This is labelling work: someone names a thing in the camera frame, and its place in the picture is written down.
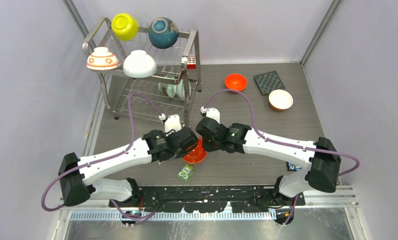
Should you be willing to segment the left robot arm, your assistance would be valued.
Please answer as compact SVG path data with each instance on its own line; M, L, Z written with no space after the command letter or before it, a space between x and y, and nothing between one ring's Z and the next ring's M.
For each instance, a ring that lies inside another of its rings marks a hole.
M107 152L77 157L74 152L63 157L58 176L66 207L73 207L89 199L112 199L135 207L140 192L134 180L109 180L105 177L121 170L156 161L182 158L199 143L189 127L171 130L151 130L128 144Z

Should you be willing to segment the orange plastic bowl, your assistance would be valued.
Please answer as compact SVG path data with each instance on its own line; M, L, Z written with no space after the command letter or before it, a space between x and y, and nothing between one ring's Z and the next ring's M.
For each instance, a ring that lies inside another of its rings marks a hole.
M188 164L198 164L206 158L207 154L203 146L203 140L199 137L197 146L182 159Z
M224 84L227 89L241 92L247 87L248 81L243 75L232 73L225 78Z

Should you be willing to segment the orange bowl white inside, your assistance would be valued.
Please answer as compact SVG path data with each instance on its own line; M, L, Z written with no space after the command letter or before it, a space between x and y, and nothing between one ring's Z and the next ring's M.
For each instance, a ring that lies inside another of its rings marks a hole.
M286 90L276 89L269 93L268 101L274 110L285 111L293 105L294 99Z

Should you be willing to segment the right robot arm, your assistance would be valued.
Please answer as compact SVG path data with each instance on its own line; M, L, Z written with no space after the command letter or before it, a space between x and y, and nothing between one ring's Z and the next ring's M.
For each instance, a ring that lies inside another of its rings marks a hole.
M342 159L328 138L289 139L256 131L241 123L226 127L210 117L204 117L195 130L202 137L206 152L257 154L299 166L299 171L277 178L272 198L278 205L286 205L304 191L333 193L337 189Z

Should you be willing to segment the plain white bowl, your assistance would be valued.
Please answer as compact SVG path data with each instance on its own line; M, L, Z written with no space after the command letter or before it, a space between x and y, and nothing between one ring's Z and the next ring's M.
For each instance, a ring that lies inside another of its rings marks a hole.
M123 62L123 73L134 79L151 77L156 70L154 58L144 50L133 50Z

